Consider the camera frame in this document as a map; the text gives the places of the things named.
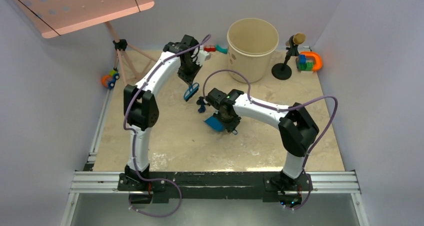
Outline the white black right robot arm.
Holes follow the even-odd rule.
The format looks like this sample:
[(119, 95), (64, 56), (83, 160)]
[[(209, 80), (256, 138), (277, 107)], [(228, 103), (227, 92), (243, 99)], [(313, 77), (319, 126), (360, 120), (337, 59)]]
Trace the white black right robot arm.
[(215, 109), (215, 113), (205, 122), (218, 132), (237, 134), (237, 126), (242, 117), (252, 118), (276, 128), (287, 151), (280, 182), (288, 190), (300, 184), (307, 151), (320, 131), (304, 107), (298, 103), (293, 106), (269, 106), (267, 102), (250, 98), (240, 90), (233, 89), (226, 94), (216, 88), (206, 97), (200, 98), (198, 103)]

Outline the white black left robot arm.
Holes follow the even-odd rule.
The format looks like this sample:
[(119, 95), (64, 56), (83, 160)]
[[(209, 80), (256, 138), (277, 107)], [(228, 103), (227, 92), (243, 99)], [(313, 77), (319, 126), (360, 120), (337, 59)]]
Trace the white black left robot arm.
[(196, 75), (203, 63), (210, 58), (203, 44), (210, 39), (207, 35), (198, 42), (190, 35), (184, 35), (179, 42), (167, 43), (158, 62), (135, 85), (128, 84), (123, 92), (123, 127), (130, 132), (130, 155), (124, 174), (129, 183), (138, 191), (149, 185), (149, 141), (153, 126), (160, 112), (156, 96), (171, 76), (177, 75), (188, 89), (184, 101), (190, 100), (199, 90)]

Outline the blue hand brush black bristles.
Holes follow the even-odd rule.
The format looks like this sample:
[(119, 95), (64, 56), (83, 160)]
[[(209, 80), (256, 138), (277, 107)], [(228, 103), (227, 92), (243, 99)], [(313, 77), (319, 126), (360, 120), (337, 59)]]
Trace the blue hand brush black bristles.
[(185, 91), (183, 95), (183, 99), (185, 102), (188, 102), (199, 90), (199, 83), (195, 82), (188, 86), (188, 89)]

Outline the blue plastic dustpan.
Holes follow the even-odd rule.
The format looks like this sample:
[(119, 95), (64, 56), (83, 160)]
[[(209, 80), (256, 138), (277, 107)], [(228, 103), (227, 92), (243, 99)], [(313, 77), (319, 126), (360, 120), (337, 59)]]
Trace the blue plastic dustpan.
[(214, 115), (208, 117), (204, 122), (214, 131), (223, 132), (226, 130), (225, 126)]

